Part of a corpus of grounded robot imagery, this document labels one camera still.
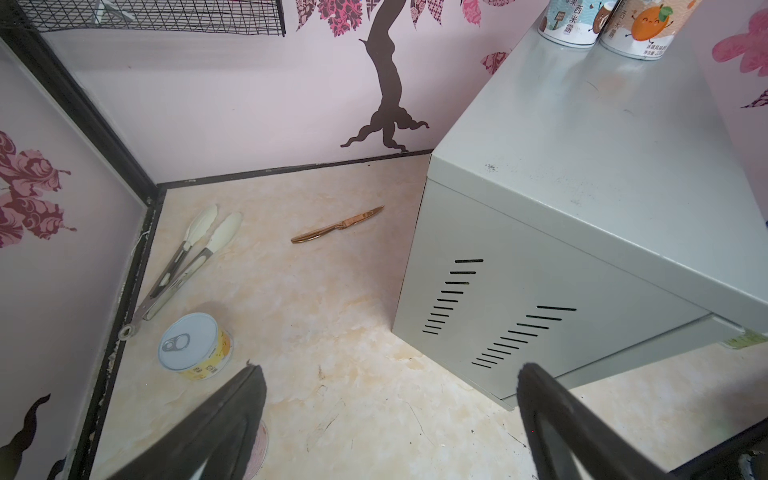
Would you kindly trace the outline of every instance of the copper knife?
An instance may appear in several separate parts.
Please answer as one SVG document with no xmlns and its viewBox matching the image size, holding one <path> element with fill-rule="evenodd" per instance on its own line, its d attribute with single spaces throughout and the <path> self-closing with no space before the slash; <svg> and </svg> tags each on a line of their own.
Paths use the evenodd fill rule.
<svg viewBox="0 0 768 480">
<path fill-rule="evenodd" d="M 346 220 L 340 221 L 338 223 L 334 223 L 333 225 L 329 225 L 328 227 L 319 228 L 317 230 L 312 230 L 309 233 L 305 233 L 304 235 L 299 235 L 298 237 L 294 237 L 290 239 L 291 243 L 302 243 L 302 242 L 308 242 L 310 240 L 315 240 L 318 237 L 322 237 L 326 233 L 332 232 L 334 230 L 344 230 L 345 228 L 349 228 L 355 223 L 360 223 L 364 220 L 368 220 L 370 217 L 373 217 L 378 212 L 384 210 L 384 206 L 376 207 L 373 210 L 369 210 L 365 212 L 364 214 L 355 215 L 352 218 L 348 218 Z"/>
</svg>

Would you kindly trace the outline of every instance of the tongs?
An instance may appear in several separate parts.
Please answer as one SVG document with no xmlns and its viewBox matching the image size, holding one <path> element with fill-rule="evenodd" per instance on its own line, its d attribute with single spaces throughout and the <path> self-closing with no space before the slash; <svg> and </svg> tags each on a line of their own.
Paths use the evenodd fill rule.
<svg viewBox="0 0 768 480">
<path fill-rule="evenodd" d="M 243 221 L 243 215 L 239 213 L 231 214 L 224 219 L 221 225 L 216 228 L 214 234 L 211 235 L 203 251 L 194 257 L 181 273 L 176 274 L 192 246 L 210 229 L 217 214 L 218 208 L 216 205 L 211 205 L 192 220 L 192 223 L 187 228 L 184 241 L 177 249 L 171 261 L 166 265 L 163 273 L 157 278 L 149 294 L 134 312 L 131 323 L 123 326 L 120 330 L 118 334 L 120 340 L 127 340 L 136 335 L 142 320 L 151 320 L 160 311 L 160 308 L 190 279 L 192 274 L 203 266 L 206 260 L 232 240 Z"/>
</svg>

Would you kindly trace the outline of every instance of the pull tab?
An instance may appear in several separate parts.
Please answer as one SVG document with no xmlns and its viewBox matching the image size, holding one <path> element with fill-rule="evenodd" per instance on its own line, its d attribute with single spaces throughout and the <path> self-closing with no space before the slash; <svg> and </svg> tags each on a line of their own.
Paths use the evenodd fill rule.
<svg viewBox="0 0 768 480">
<path fill-rule="evenodd" d="M 182 346 L 179 346 L 180 338 L 186 337 L 186 340 L 184 341 L 184 344 Z M 170 338 L 163 342 L 163 351 L 164 352 L 177 352 L 179 350 L 183 350 L 187 348 L 190 344 L 190 334 L 189 333 L 182 333 L 181 335 L 176 335 L 173 338 Z"/>
</svg>

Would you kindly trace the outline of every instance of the cabinet top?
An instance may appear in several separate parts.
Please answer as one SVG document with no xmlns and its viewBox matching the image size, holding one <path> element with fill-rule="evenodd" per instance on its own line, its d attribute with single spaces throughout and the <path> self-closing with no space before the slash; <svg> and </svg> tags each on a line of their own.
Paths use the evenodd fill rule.
<svg viewBox="0 0 768 480">
<path fill-rule="evenodd" d="M 768 331 L 768 230 L 685 31 L 641 61 L 532 28 L 429 178 Z"/>
</svg>

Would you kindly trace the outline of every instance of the metal grid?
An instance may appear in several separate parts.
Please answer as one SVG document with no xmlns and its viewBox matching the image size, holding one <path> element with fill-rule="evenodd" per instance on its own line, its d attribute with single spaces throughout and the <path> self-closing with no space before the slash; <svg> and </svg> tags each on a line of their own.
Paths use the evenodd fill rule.
<svg viewBox="0 0 768 480">
<path fill-rule="evenodd" d="M 18 0 L 0 27 L 40 32 L 73 28 L 285 35 L 281 0 Z"/>
</svg>

